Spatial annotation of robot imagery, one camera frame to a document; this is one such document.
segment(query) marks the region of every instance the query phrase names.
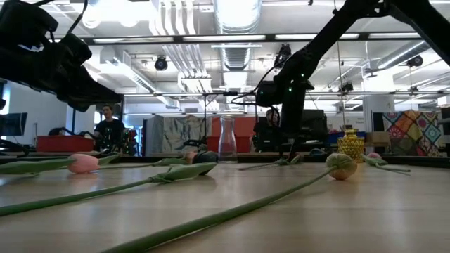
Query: table surface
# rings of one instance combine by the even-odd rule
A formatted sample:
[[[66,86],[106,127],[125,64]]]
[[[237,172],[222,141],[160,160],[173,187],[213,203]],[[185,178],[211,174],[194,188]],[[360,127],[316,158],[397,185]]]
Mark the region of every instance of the table surface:
[[[245,166],[220,164],[193,180],[0,217],[0,251],[100,252],[276,193],[324,170],[324,164],[236,170]],[[268,207],[152,252],[450,252],[450,171],[409,168],[411,177],[361,164],[347,181],[322,179]],[[0,176],[0,205],[130,183],[166,169]]]

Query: colorful quilt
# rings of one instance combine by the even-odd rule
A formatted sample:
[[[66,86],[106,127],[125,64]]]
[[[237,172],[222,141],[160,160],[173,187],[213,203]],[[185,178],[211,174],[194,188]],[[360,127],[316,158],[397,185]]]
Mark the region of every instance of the colorful quilt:
[[[391,138],[391,150],[398,155],[439,156],[442,133],[436,112],[383,113],[385,131]]]

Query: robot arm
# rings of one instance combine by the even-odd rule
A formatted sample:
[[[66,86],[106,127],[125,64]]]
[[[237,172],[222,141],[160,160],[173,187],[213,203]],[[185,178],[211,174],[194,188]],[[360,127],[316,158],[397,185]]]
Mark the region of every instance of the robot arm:
[[[314,89],[308,79],[322,56],[359,18],[379,18],[386,15],[410,24],[450,64],[450,44],[442,37],[442,30],[449,30],[450,23],[428,0],[384,0],[382,3],[379,0],[346,0],[344,6],[335,12],[335,16],[317,36],[294,53],[274,77],[277,102],[283,104],[281,131],[287,137],[294,138],[301,131],[304,96],[307,90]]]

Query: ceiling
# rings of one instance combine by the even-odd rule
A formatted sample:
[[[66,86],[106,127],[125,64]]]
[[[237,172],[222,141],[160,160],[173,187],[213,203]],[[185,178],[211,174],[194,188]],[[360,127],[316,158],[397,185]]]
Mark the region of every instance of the ceiling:
[[[229,0],[231,2],[240,3],[237,0]],[[446,18],[450,18],[450,1],[431,1],[434,7]],[[53,3],[43,6],[58,22],[59,27],[55,33],[56,37],[63,37],[73,20],[78,16],[77,10],[82,6],[80,0],[56,0]],[[149,29],[149,21],[152,15],[157,13],[147,9],[147,1],[134,2],[136,4],[132,10],[113,10],[108,14],[117,19],[124,17],[137,17],[140,19],[133,27],[125,27],[118,21],[103,21],[99,26],[89,29],[80,24],[74,33],[81,38],[96,37],[128,37],[128,36],[152,36]],[[172,6],[172,24],[175,27],[175,5],[171,1]],[[307,5],[307,1],[287,1],[287,0],[262,0],[262,9],[259,18],[257,33],[259,34],[304,34],[317,33],[321,28],[333,17],[334,1],[315,0],[312,6]],[[343,5],[343,1],[336,1],[337,7]],[[236,8],[236,18],[239,18],[239,8]],[[184,16],[184,27],[188,22]],[[216,34],[216,20],[214,18],[213,1],[198,0],[193,2],[193,26],[197,34]],[[358,20],[354,23],[348,33],[352,32],[413,32],[412,28],[401,23],[394,18],[366,18]],[[314,73],[310,81],[315,86],[316,91],[327,91],[333,89],[337,91],[339,82],[335,80],[340,74],[345,73],[352,65],[360,64],[366,59],[375,60],[384,58],[390,53],[396,51],[402,46],[410,43],[410,41],[341,41],[335,44],[322,57],[319,64],[319,70]],[[273,65],[274,58],[281,47],[282,42],[262,42],[256,43],[259,48],[252,49],[250,66],[246,69],[247,81],[244,84],[246,89],[255,86],[264,73]],[[292,52],[300,50],[307,42],[290,42]],[[224,66],[221,62],[220,50],[212,48],[216,44],[199,44],[200,54],[205,64],[208,75],[211,76],[211,88],[213,90],[223,90],[228,84],[224,83],[223,71]],[[128,75],[118,71],[113,65],[105,62],[105,58],[113,56],[121,62],[127,62],[127,57],[123,57],[123,52],[131,58],[127,62],[135,73],[152,85],[157,93],[180,93],[185,92],[179,85],[179,71],[168,59],[168,68],[165,71],[156,71],[154,68],[157,56],[165,55],[163,45],[108,45],[108,46],[92,46],[91,50],[94,56],[87,62],[87,67],[91,74],[98,79],[100,83],[110,89],[116,90],[118,93],[145,93],[147,90],[137,85],[136,82]],[[393,74],[394,85],[392,89],[407,90],[411,84],[417,84],[427,79],[433,79],[450,71],[450,67],[444,61],[439,61],[439,56],[432,50],[422,53],[424,64],[419,70],[412,69],[412,75],[409,74],[410,69],[407,67],[393,67],[389,71]],[[361,83],[364,78],[361,74],[348,77],[345,81],[351,81],[355,90],[361,90]],[[427,86],[426,89],[438,90],[445,89],[448,86],[448,79],[443,78],[433,85]],[[163,103],[161,99],[144,98],[130,99],[130,103]]]

